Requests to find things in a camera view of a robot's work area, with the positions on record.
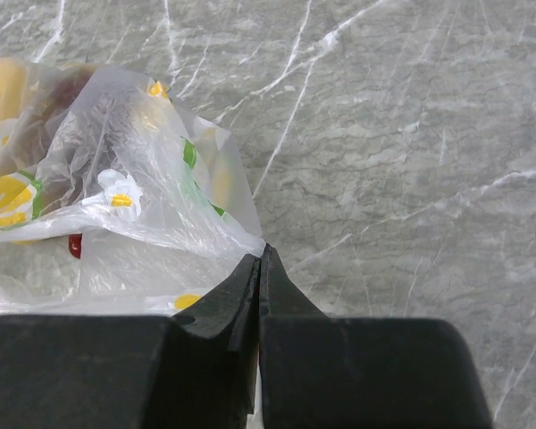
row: marble surface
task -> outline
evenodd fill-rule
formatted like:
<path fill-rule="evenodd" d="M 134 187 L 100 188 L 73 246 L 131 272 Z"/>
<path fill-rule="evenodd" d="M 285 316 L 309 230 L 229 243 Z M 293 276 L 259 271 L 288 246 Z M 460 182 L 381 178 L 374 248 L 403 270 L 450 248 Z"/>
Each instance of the marble surface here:
<path fill-rule="evenodd" d="M 536 429 L 536 0 L 0 0 L 6 55 L 170 82 L 320 308 L 448 319 Z"/>

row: plastic bag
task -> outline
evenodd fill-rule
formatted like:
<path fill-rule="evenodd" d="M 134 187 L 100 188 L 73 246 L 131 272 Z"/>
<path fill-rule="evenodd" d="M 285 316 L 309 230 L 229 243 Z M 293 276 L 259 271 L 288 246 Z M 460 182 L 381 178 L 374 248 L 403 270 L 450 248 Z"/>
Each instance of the plastic bag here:
<path fill-rule="evenodd" d="M 229 132 L 163 84 L 0 59 L 0 313 L 172 314 L 259 256 L 259 235 Z"/>

